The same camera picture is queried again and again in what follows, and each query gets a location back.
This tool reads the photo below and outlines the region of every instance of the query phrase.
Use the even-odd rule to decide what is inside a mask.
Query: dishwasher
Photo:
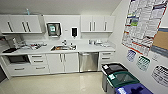
[[[99,57],[98,52],[80,52],[79,53],[80,72],[97,71],[98,57]]]

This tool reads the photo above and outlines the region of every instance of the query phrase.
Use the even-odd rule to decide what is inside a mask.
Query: trash can
[[[128,70],[120,63],[111,63],[102,65],[102,73],[103,73],[102,88],[104,92],[107,92],[107,76],[118,71],[128,71]]]
[[[130,72],[115,72],[107,76],[106,94],[116,94],[115,88],[136,83],[139,83],[139,80],[136,77],[134,77]]]
[[[153,94],[141,83],[129,84],[123,87],[115,88],[116,94]]]

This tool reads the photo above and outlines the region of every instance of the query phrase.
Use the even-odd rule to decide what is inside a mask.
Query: lid
[[[139,80],[127,71],[115,72],[107,77],[107,79],[109,79],[109,81],[115,88],[128,84],[139,83]]]
[[[115,88],[117,94],[153,94],[141,83],[129,84],[123,87]]]
[[[119,71],[128,71],[128,69],[126,69],[120,63],[103,64],[102,69],[107,75],[110,75],[114,72],[119,72]]]

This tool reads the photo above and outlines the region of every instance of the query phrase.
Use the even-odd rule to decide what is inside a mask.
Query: cabinet door
[[[24,15],[24,18],[29,33],[42,33],[37,15]]]
[[[64,73],[64,64],[61,54],[46,54],[51,74]]]
[[[23,15],[9,15],[15,33],[26,33],[26,24]]]
[[[81,32],[92,31],[92,16],[81,16]]]
[[[93,31],[104,31],[104,16],[93,16]]]
[[[105,16],[104,31],[113,31],[114,19],[114,16]]]
[[[78,53],[64,54],[65,73],[79,72]]]
[[[13,33],[14,29],[8,15],[0,15],[0,30],[2,33]]]

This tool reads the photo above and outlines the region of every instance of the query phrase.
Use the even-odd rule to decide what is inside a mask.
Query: floor
[[[0,83],[0,94],[105,94],[102,73],[15,77]]]

